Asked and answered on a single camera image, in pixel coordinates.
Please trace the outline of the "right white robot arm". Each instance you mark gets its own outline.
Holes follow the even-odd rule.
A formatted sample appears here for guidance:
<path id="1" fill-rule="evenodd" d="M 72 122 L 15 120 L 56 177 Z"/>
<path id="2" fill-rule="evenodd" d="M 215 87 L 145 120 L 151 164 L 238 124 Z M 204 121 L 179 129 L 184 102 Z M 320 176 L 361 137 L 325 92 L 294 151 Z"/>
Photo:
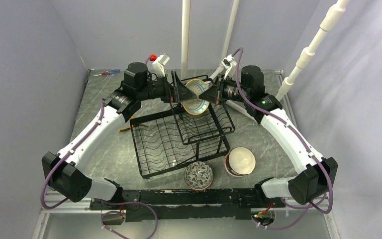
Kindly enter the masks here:
<path id="1" fill-rule="evenodd" d="M 246 112 L 274 137 L 297 172 L 294 177 L 259 182 L 260 190 L 254 193 L 256 204 L 265 207 L 273 198 L 293 198 L 300 209 L 317 208 L 319 203 L 314 200 L 320 197 L 328 198 L 331 205 L 338 169 L 336 160 L 323 157 L 301 135 L 279 100 L 266 92 L 262 70 L 254 65 L 240 71 L 227 69 L 225 74 L 217 70 L 209 79 L 213 85 L 200 98 L 216 105 L 242 102 Z"/>

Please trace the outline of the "yellow patterned bowl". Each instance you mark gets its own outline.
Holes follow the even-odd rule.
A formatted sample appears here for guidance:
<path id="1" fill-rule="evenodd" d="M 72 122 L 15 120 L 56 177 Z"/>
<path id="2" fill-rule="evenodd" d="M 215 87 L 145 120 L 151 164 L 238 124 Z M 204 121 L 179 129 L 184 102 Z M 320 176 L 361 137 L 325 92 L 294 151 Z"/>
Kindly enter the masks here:
<path id="1" fill-rule="evenodd" d="M 185 111 L 193 116 L 204 113 L 208 109 L 210 102 L 200 99 L 199 96 L 208 90 L 207 83 L 201 79 L 191 79 L 185 86 L 196 95 L 195 99 L 182 102 Z"/>

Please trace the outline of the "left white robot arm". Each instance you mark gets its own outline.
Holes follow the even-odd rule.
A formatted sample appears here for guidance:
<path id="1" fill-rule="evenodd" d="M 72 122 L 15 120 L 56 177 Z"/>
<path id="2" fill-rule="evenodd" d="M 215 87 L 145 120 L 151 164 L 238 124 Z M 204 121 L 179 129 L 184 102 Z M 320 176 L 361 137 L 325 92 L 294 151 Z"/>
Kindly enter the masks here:
<path id="1" fill-rule="evenodd" d="M 100 109 L 93 120 L 67 146 L 58 153 L 47 152 L 42 158 L 45 184 L 41 191 L 42 207 L 45 193 L 50 187 L 65 200 L 78 202 L 83 198 L 103 201 L 110 209 L 117 209 L 124 201 L 123 188 L 109 179 L 94 179 L 83 171 L 107 137 L 125 125 L 141 108 L 146 100 L 160 99 L 165 103 L 181 103 L 196 99 L 173 73 L 169 83 L 163 66 L 153 64 L 158 69 L 152 74 L 145 63 L 133 62 L 124 70 L 120 87 L 100 101 Z"/>

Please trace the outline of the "black floral bowl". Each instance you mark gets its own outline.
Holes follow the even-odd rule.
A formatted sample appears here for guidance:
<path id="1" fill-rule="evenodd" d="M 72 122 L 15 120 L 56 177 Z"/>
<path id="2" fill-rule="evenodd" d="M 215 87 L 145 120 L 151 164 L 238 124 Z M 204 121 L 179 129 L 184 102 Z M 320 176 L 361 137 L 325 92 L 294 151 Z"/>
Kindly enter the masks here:
<path id="1" fill-rule="evenodd" d="M 205 162 L 193 162 L 184 170 L 185 183 L 194 191 L 208 189 L 212 184 L 213 179 L 212 168 Z"/>

